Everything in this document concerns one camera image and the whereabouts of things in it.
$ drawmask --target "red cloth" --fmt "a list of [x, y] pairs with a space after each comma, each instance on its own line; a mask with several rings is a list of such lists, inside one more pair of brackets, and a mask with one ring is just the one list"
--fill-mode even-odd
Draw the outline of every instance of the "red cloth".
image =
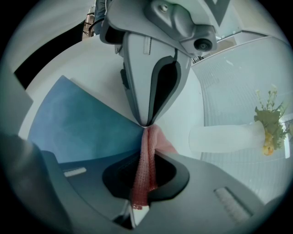
[[165, 138], [157, 125], [145, 128], [141, 140], [141, 157], [136, 171], [132, 188], [132, 207], [142, 209], [148, 206], [147, 195], [149, 191], [157, 188], [155, 150], [177, 153], [173, 145]]

